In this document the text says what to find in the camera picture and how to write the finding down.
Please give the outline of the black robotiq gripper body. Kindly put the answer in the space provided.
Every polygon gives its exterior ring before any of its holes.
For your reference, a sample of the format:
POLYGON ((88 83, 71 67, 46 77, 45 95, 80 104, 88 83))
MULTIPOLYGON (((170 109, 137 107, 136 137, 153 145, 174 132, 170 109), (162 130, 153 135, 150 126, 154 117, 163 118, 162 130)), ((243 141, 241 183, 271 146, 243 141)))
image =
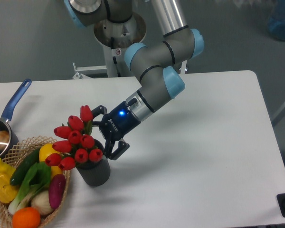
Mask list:
POLYGON ((111 112, 104 114, 99 130, 106 140, 119 141, 141 123, 128 107, 123 101, 111 112))

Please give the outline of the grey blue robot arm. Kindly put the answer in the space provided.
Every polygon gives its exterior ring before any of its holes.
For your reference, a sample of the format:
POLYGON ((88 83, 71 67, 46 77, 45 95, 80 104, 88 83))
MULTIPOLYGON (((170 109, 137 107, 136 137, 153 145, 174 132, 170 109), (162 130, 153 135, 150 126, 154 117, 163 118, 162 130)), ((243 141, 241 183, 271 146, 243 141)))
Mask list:
POLYGON ((203 37, 189 28, 177 0, 152 1, 164 38, 154 47, 143 44, 145 23, 130 0, 66 0, 64 4, 76 25, 93 25, 103 46, 122 51, 123 62, 141 85, 111 112, 103 106, 93 110, 103 115, 96 126, 105 138, 104 155, 116 160, 129 148, 123 137, 184 90, 174 67, 203 51, 203 37))

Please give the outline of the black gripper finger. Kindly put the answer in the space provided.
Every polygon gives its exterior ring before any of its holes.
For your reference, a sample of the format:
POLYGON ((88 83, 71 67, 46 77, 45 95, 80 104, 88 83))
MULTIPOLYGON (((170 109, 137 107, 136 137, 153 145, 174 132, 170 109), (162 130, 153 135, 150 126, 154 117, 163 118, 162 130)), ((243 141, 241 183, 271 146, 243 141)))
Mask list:
POLYGON ((108 113, 107 113, 107 108, 104 107, 103 105, 99 105, 98 107, 96 107, 95 109, 93 109, 91 111, 91 113, 93 114, 93 120, 92 120, 92 126, 107 126, 107 122, 108 122, 108 113), (101 121, 96 121, 96 117, 98 117, 99 115, 103 115, 102 120, 101 121))
POLYGON ((130 145, 123 139, 118 141, 117 148, 113 151, 116 141, 106 140, 104 147, 104 155, 110 160, 117 160, 125 151, 127 151, 130 145))

